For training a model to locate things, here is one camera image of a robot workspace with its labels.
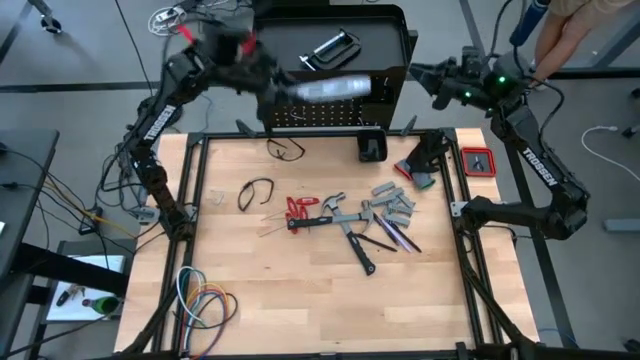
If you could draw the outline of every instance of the concrete floor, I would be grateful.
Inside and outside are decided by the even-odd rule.
[[[336,1],[359,4],[361,0]],[[435,63],[449,56],[460,56],[462,46],[471,38],[458,1],[396,0],[380,1],[400,5],[409,29],[418,30],[419,41],[414,62]],[[104,0],[49,0],[64,29],[65,35],[52,37],[41,31],[38,15],[31,11],[6,58],[0,64],[0,85],[57,84],[87,82],[144,81],[135,52],[117,13],[114,2]],[[161,39],[146,30],[146,21],[156,8],[173,4],[171,0],[122,1],[125,17],[140,49],[151,80],[159,77]],[[23,0],[0,2],[0,39],[8,34],[23,8]],[[486,47],[501,2],[470,0],[471,9]],[[509,9],[500,29],[498,51],[507,50],[507,37],[518,18],[517,5]],[[594,31],[576,52],[573,64],[584,64],[616,32],[625,16],[620,15]],[[175,41],[172,47],[180,48]],[[523,54],[532,54],[533,40],[523,47]],[[640,44],[636,42],[616,60],[618,66],[639,66]],[[587,225],[569,241],[549,242],[553,265],[562,289],[569,316],[581,347],[622,350],[621,339],[640,338],[637,304],[640,288],[635,276],[640,271],[640,242],[637,235],[611,235],[601,223],[610,217],[640,217],[636,202],[638,184],[622,170],[587,153],[580,145],[582,132],[595,125],[615,125],[624,129],[639,119],[628,100],[631,89],[640,86],[638,80],[557,81],[567,96],[566,104],[547,131],[548,142],[557,149],[566,165],[591,191],[590,219]],[[54,128],[60,131],[60,141],[52,172],[67,182],[87,202],[100,175],[103,159],[124,134],[124,126],[135,120],[135,109],[145,90],[58,92],[35,94],[0,94],[3,114],[0,128]],[[213,99],[211,126],[208,131],[235,131],[234,120],[245,120],[259,128],[255,109],[247,104],[249,96],[236,96],[232,91],[208,91]],[[426,92],[415,82],[408,82],[393,119],[393,128],[401,128],[413,114],[421,127],[482,127],[493,149],[498,168],[498,184],[504,200],[518,200],[503,146],[488,131],[483,114],[477,110],[452,104],[436,112],[426,106]],[[544,116],[557,101],[553,92],[535,93],[530,98],[538,116]],[[197,100],[186,107],[185,116],[177,124],[183,131],[198,131],[204,126],[205,101]],[[597,151],[616,159],[635,171],[640,139],[625,140],[615,133],[594,133],[589,144]],[[549,200],[549,194],[533,174],[530,183],[539,204]],[[65,216],[47,199],[45,208]],[[107,209],[109,219],[123,223],[136,232],[134,221],[121,211]],[[75,230],[51,219],[52,248],[60,240],[85,240]],[[43,246],[43,227],[34,216],[25,241]],[[520,240],[517,246],[520,266],[538,328],[555,327],[548,296],[532,245]],[[28,307],[14,348],[28,341],[35,308]],[[47,335],[66,330],[73,325],[50,326]],[[85,359],[107,356],[113,348],[117,331],[115,322],[93,325],[82,332],[46,344],[41,354],[50,359]],[[559,345],[559,337],[543,332],[541,339]]]

